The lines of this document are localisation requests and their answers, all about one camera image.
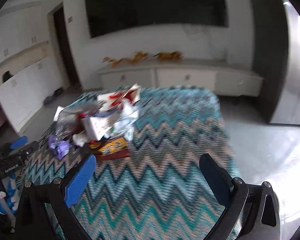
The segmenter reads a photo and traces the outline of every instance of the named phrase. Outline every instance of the dark blue gripper pad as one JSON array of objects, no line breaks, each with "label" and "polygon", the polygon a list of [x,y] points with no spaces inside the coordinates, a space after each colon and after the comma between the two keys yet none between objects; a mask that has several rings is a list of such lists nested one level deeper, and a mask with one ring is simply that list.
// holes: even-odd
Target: dark blue gripper pad
[{"label": "dark blue gripper pad", "polygon": [[65,202],[68,208],[78,202],[84,188],[96,169],[96,164],[96,158],[91,154],[66,186]]}]

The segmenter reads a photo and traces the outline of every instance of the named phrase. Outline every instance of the purple object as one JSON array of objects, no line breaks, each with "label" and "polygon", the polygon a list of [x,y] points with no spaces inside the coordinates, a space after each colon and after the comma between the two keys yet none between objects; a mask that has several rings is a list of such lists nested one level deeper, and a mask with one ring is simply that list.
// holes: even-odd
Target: purple object
[{"label": "purple object", "polygon": [[61,160],[65,155],[67,155],[71,147],[68,141],[56,142],[56,137],[53,134],[48,136],[48,146],[58,160]]}]

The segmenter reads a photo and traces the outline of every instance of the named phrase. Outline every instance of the drawer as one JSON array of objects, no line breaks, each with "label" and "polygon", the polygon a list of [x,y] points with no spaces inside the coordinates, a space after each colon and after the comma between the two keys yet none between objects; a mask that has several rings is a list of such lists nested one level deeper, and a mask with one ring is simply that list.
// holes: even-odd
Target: drawer
[{"label": "drawer", "polygon": [[200,69],[158,69],[158,86],[192,85],[214,91],[216,71]]},{"label": "drawer", "polygon": [[252,96],[260,93],[263,78],[249,73],[218,72],[215,94],[223,96]]},{"label": "drawer", "polygon": [[153,70],[119,71],[101,75],[103,89],[115,89],[120,86],[132,86],[135,83],[142,87],[154,87]]}]

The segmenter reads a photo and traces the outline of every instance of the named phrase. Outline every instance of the pile of trash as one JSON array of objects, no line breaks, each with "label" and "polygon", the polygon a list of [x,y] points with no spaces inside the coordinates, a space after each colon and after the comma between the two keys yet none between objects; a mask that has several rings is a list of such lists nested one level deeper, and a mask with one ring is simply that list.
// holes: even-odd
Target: pile of trash
[{"label": "pile of trash", "polygon": [[133,123],[139,118],[134,104],[140,100],[141,87],[101,94],[96,101],[75,107],[58,107],[55,134],[48,147],[61,160],[71,147],[89,147],[98,161],[130,156],[127,141],[133,139]]}]

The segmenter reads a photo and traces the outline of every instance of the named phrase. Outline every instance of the golden decorative statue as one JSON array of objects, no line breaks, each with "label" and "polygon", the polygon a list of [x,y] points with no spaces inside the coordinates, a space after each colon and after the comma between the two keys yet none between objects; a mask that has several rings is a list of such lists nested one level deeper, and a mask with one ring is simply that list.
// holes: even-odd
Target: golden decorative statue
[{"label": "golden decorative statue", "polygon": [[167,52],[160,52],[154,57],[157,57],[159,61],[164,61],[164,60],[181,60],[182,59],[182,54],[179,51],[175,51],[172,53],[167,53]]},{"label": "golden decorative statue", "polygon": [[115,67],[115,66],[117,66],[118,64],[120,64],[123,61],[127,61],[130,64],[135,64],[135,63],[139,62],[140,60],[145,60],[147,58],[148,58],[148,53],[144,53],[142,51],[138,51],[134,55],[134,58],[125,58],[124,57],[124,58],[121,58],[119,60],[116,60],[114,58],[105,57],[103,59],[103,62],[110,62],[110,63],[112,63],[112,66]]}]

